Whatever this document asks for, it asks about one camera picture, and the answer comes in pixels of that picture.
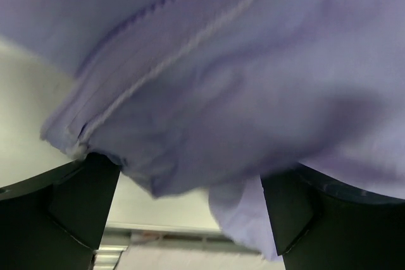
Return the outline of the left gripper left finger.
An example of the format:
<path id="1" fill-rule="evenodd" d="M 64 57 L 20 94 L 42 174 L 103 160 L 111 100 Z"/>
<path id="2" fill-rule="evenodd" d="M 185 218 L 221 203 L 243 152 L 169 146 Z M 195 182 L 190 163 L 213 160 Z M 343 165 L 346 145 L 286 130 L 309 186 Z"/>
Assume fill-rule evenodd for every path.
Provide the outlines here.
<path id="1" fill-rule="evenodd" d="M 1 269 L 90 269 L 120 170 L 89 154 L 1 187 Z"/>

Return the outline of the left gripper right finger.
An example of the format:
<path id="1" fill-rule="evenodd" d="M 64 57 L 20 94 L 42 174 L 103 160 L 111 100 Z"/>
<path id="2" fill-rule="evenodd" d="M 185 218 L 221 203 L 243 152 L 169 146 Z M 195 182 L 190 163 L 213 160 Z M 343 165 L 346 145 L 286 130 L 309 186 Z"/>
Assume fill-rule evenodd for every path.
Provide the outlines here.
<path id="1" fill-rule="evenodd" d="M 404 269 L 404 200 L 300 164 L 261 183 L 286 269 Z"/>

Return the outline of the lavender purple jacket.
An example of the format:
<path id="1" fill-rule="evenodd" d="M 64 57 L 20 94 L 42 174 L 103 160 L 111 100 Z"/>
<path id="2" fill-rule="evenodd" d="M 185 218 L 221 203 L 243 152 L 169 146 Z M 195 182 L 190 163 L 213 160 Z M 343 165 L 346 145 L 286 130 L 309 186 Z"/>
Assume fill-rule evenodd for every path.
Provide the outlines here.
<path id="1" fill-rule="evenodd" d="M 74 82 L 43 141 L 155 198 L 207 190 L 267 259 L 261 177 L 305 165 L 404 200 L 404 0 L 1 0 L 1 37 Z"/>

